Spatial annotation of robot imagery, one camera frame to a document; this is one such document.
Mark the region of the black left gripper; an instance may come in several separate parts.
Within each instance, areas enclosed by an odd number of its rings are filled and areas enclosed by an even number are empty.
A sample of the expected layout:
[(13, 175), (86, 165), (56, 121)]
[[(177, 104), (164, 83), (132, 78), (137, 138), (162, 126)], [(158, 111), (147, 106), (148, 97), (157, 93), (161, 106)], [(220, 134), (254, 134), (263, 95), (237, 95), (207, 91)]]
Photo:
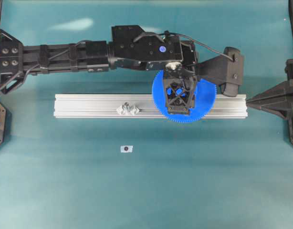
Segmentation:
[[(113, 26), (112, 41), (107, 45), (108, 69), (125, 68), (136, 71), (163, 70), (175, 62), (178, 68), (196, 72), (193, 42), (177, 35), (146, 32), (138, 25)], [(195, 107), (195, 77), (163, 77), (165, 106), (170, 115), (190, 115)]]

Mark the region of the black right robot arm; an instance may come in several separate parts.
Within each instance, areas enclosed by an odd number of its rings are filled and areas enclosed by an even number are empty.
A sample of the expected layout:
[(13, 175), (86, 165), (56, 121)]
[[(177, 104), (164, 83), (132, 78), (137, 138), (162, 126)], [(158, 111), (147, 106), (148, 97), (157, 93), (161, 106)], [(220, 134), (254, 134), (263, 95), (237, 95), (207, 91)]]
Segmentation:
[(286, 81), (248, 99), (246, 105), (286, 120), (293, 145), (293, 59), (287, 60), (285, 72)]

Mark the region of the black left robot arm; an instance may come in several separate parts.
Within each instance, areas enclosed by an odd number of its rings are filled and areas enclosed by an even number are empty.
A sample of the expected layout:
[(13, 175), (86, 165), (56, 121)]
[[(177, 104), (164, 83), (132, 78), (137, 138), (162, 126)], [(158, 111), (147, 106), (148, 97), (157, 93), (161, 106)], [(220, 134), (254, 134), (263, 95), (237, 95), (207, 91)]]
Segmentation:
[(29, 74), (157, 70), (167, 112), (188, 115), (196, 104), (196, 62), (193, 43), (170, 32), (147, 32), (138, 25), (112, 27), (111, 42), (38, 46), (25, 46), (0, 30), (0, 96), (21, 87)]

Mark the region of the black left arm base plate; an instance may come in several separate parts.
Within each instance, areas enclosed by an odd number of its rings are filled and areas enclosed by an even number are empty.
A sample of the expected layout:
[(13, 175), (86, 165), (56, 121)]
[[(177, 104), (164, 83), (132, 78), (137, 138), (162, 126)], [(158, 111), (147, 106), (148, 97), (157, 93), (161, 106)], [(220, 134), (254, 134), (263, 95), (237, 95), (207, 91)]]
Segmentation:
[(0, 102), (0, 148), (10, 141), (11, 112)]

